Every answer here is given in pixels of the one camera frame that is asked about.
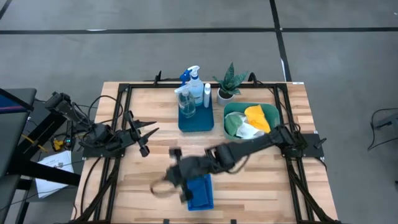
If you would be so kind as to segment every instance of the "potted plant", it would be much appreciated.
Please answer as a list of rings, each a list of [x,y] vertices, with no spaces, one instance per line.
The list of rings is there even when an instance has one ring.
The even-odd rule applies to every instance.
[[[241,94],[237,87],[246,78],[248,72],[239,75],[234,74],[234,63],[232,62],[225,73],[224,80],[218,80],[216,77],[213,76],[214,80],[216,80],[220,84],[220,87],[217,91],[217,103],[221,106],[225,106],[226,104],[231,102],[234,98],[234,95]]]

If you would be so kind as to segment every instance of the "wooden tabletop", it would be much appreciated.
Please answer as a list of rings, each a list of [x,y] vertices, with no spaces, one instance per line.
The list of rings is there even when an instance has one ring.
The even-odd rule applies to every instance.
[[[118,82],[106,82],[102,95],[116,97]],[[313,133],[310,105],[302,83],[287,83],[294,120],[303,133]],[[150,154],[141,157],[138,147],[126,149],[121,160],[118,185],[113,207],[112,223],[295,223],[292,196],[289,187],[285,160],[280,149],[270,147],[250,157],[244,169],[236,174],[212,175],[214,209],[189,212],[186,204],[181,204],[178,195],[169,198],[156,198],[149,192],[149,184],[164,175],[166,168],[174,163],[169,158],[169,147],[180,146],[183,155],[203,154],[204,148],[226,141],[223,136],[223,107],[216,102],[216,91],[212,89],[215,126],[205,133],[182,133],[178,129],[178,105],[173,88],[133,89],[130,110],[135,119],[157,121],[144,127],[143,133],[160,128],[148,142]],[[243,88],[242,95],[235,102],[258,102],[275,105],[273,94],[266,88]],[[96,122],[111,119],[115,102],[102,98],[96,115]],[[96,159],[85,162],[75,204],[80,214],[81,191],[87,173]],[[333,198],[325,167],[317,160],[304,158],[308,188],[322,209],[333,219],[337,219]],[[88,181],[84,200],[86,208],[98,191],[103,159],[96,165]],[[299,192],[302,216],[306,218],[303,197]],[[101,218],[104,218],[108,195],[104,197]]]

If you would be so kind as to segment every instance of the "white spray bottle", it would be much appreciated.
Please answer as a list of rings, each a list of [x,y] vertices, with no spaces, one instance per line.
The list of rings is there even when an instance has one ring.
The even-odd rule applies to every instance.
[[[198,65],[194,65],[192,67],[189,67],[188,70],[190,71],[191,75],[191,80],[189,81],[189,84],[191,87],[189,88],[189,92],[192,93],[194,99],[195,99],[195,106],[200,106],[203,103],[203,82],[199,79],[198,75],[198,70],[199,70]]]

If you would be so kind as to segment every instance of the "blue tray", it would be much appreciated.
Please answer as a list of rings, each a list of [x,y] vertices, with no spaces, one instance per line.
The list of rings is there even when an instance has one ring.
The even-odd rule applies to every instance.
[[[214,127],[214,118],[213,118],[213,103],[211,102],[211,93],[210,93],[210,102],[209,107],[205,108],[203,104],[197,106],[196,113],[191,118],[186,118],[181,113],[180,108],[178,108],[178,128],[182,132],[195,132],[195,131],[210,131]]]
[[[202,211],[214,208],[213,187],[211,186],[210,174],[189,180],[187,181],[187,185],[193,194],[193,198],[187,203],[189,211]]]

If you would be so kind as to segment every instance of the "gray carpet floor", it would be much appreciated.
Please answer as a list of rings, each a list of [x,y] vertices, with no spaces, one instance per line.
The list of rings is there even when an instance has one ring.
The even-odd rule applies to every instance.
[[[398,27],[395,0],[276,4],[283,28]],[[0,30],[273,25],[269,1],[263,0],[12,0],[0,19]],[[372,113],[398,107],[398,32],[301,32],[283,38],[292,80],[305,82],[317,130],[328,139],[323,148],[339,219],[397,223],[398,141],[367,148]],[[201,79],[211,80],[232,61],[238,72],[250,70],[259,80],[285,80],[273,32],[0,34],[0,87],[33,87],[43,100],[59,91],[89,104],[103,82],[149,80],[159,70],[164,78],[176,78],[196,64]],[[391,128],[376,131],[376,143],[397,134]],[[67,222],[75,194],[64,190],[32,203],[25,223]],[[17,209],[11,207],[6,223],[15,222]]]

